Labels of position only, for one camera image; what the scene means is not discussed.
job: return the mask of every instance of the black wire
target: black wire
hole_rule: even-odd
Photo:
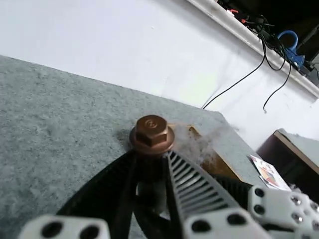
[[[276,93],[278,90],[280,90],[282,87],[284,87],[284,85],[287,83],[287,81],[288,81],[288,79],[289,79],[289,76],[290,76],[290,72],[291,72],[291,64],[289,64],[289,66],[290,66],[290,67],[289,67],[289,72],[288,72],[288,76],[287,76],[285,82],[284,82],[278,89],[276,89],[276,90],[268,97],[268,99],[267,99],[266,102],[264,103],[263,110],[264,110],[265,113],[267,113],[267,111],[265,110],[266,104],[267,104],[267,102],[270,100],[271,96],[273,96],[274,93]]]
[[[222,94],[226,93],[226,92],[229,91],[231,88],[233,88],[234,86],[236,86],[238,83],[240,83],[241,81],[243,81],[244,79],[246,79],[248,76],[250,76],[251,74],[253,74],[255,71],[257,71],[257,70],[262,66],[262,64],[264,63],[265,60],[267,61],[269,67],[270,67],[271,69],[273,69],[274,71],[280,71],[280,70],[283,68],[283,66],[285,65],[285,62],[286,62],[285,47],[283,46],[283,44],[282,44],[281,42],[280,42],[280,44],[279,44],[279,45],[280,45],[280,48],[277,49],[277,50],[284,56],[284,57],[283,57],[283,58],[284,58],[284,61],[283,61],[282,65],[281,65],[278,69],[274,68],[274,67],[270,64],[270,62],[269,62],[269,60],[268,60],[268,58],[267,58],[267,54],[266,54],[266,52],[267,52],[266,46],[267,46],[269,49],[271,49],[271,50],[275,49],[275,47],[270,46],[270,45],[267,43],[267,41],[266,41],[266,39],[264,38],[264,36],[260,34],[260,33],[263,31],[264,26],[265,26],[266,24],[267,24],[268,26],[270,25],[270,24],[268,24],[268,21],[267,21],[267,19],[266,19],[264,16],[261,15],[261,17],[263,17],[263,19],[264,19],[264,23],[262,24],[261,29],[260,29],[258,32],[255,32],[255,31],[253,31],[252,29],[250,29],[252,32],[258,34],[258,35],[260,36],[260,38],[261,38],[261,41],[262,41],[262,47],[263,47],[264,57],[263,57],[261,63],[260,63],[253,71],[251,71],[249,74],[247,74],[247,75],[244,76],[242,79],[240,79],[239,81],[237,81],[237,82],[236,82],[235,84],[233,84],[231,87],[229,87],[229,88],[226,89],[225,91],[223,91],[223,92],[221,92],[220,94],[218,94],[217,96],[215,96],[215,97],[214,97],[212,100],[210,100],[205,106],[203,106],[202,109],[205,109],[205,108],[206,108],[210,103],[212,103],[216,98],[218,98],[218,97],[221,96]],[[278,90],[280,90],[280,89],[287,83],[287,81],[288,81],[288,79],[289,79],[289,76],[290,76],[291,68],[292,68],[292,67],[291,67],[291,64],[289,64],[289,66],[290,66],[290,68],[289,68],[289,73],[288,73],[288,76],[287,76],[285,82],[284,82],[278,89],[276,89],[276,90],[267,98],[267,100],[265,101],[264,106],[263,106],[263,110],[264,110],[265,113],[267,112],[267,111],[265,110],[265,106],[266,106],[267,102],[270,100],[270,98],[271,98]]]
[[[269,67],[270,67],[271,69],[273,69],[274,71],[280,71],[280,70],[283,68],[283,66],[284,66],[284,64],[285,64],[285,62],[286,62],[286,58],[284,57],[284,61],[283,61],[282,65],[281,65],[281,67],[279,67],[279,68],[274,68],[274,67],[270,64],[270,62],[269,62],[269,60],[268,60],[268,57],[267,57],[267,54],[266,54],[266,46],[267,46],[269,49],[272,49],[272,48],[267,44],[266,39],[264,38],[263,35],[260,35],[260,38],[261,38],[262,42],[264,43],[264,44],[263,44],[263,51],[264,51],[264,55],[266,56],[266,61],[267,61],[268,65],[269,65]]]
[[[252,21],[245,21],[245,23],[256,24],[256,25],[264,25],[264,26],[275,26],[275,25],[268,24],[268,23],[260,23],[260,22],[252,22]]]
[[[215,96],[212,100],[210,100],[204,107],[202,107],[202,109],[204,110],[210,103],[213,102],[213,100],[215,100],[217,97],[221,96],[222,94],[224,94],[225,92],[229,91],[231,88],[233,88],[234,86],[236,86],[238,83],[240,83],[242,80],[246,79],[248,76],[250,76],[251,74],[253,74],[255,71],[258,70],[259,67],[261,67],[261,65],[264,63],[266,58],[266,55],[264,55],[263,60],[261,61],[261,63],[253,70],[251,71],[249,74],[247,74],[246,76],[244,76],[243,78],[241,78],[239,81],[237,81],[234,85],[232,85],[231,87],[229,87],[228,89],[224,90],[222,93],[218,94],[217,96]]]

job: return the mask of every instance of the blue object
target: blue object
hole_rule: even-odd
[[[294,41],[294,43],[293,43],[293,45],[291,47],[285,47],[286,57],[290,61],[295,62],[296,65],[299,68],[299,67],[301,67],[304,64],[305,56],[304,55],[298,56],[297,53],[296,53],[296,47],[297,47],[297,44],[298,44],[298,36],[297,36],[297,34],[294,31],[286,30],[286,31],[283,31],[282,33],[279,33],[277,38],[280,39],[280,37],[282,37],[285,34],[290,34],[290,35],[292,35],[295,38],[295,41]]]

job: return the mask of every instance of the bolt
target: bolt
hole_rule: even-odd
[[[292,218],[295,220],[296,223],[302,223],[304,220],[301,216],[299,216],[297,213],[292,213],[291,214]]]
[[[160,155],[173,146],[174,132],[159,116],[140,118],[130,134],[133,148],[146,155]]]
[[[311,206],[311,208],[314,209],[317,213],[319,213],[319,206],[318,206],[317,203],[312,202],[312,203],[310,203],[310,206]]]
[[[319,231],[319,222],[313,221],[313,229],[314,229],[315,231]]]
[[[136,123],[136,140],[149,147],[167,140],[168,126],[159,116],[145,116]]]
[[[293,201],[297,206],[301,204],[301,200],[295,196],[291,197],[291,201]]]

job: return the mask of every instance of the gray carpet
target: gray carpet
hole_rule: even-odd
[[[193,123],[201,133],[229,128],[220,113],[0,56],[0,238],[16,238],[28,220],[54,214],[126,151],[129,130],[148,114]],[[255,153],[233,130],[227,134],[220,153],[235,158],[246,181],[258,182],[245,162]]]

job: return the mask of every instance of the white bracket with holes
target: white bracket with holes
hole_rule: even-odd
[[[248,211],[261,225],[319,230],[319,207],[306,194],[254,186],[248,193]]]
[[[247,211],[228,208],[189,217],[184,223],[187,239],[271,239]]]
[[[104,220],[44,215],[28,222],[18,239],[110,239]]]

